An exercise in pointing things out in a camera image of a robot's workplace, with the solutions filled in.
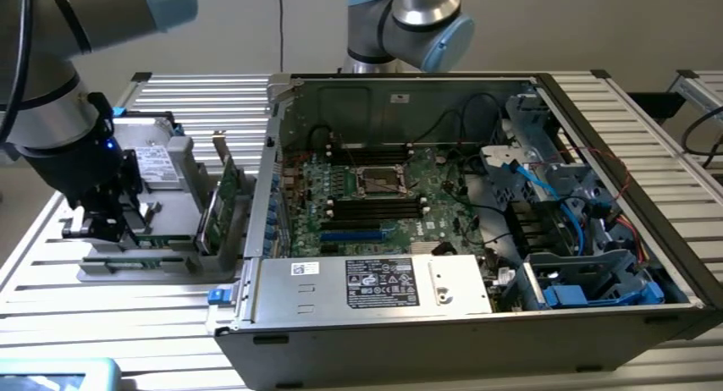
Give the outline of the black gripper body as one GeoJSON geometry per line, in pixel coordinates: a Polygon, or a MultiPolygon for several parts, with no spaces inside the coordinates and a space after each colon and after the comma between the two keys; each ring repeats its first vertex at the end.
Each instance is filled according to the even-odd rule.
{"type": "Polygon", "coordinates": [[[91,138],[55,149],[24,147],[22,157],[43,181],[63,194],[71,209],[122,214],[122,170],[130,151],[111,138],[91,138]]]}

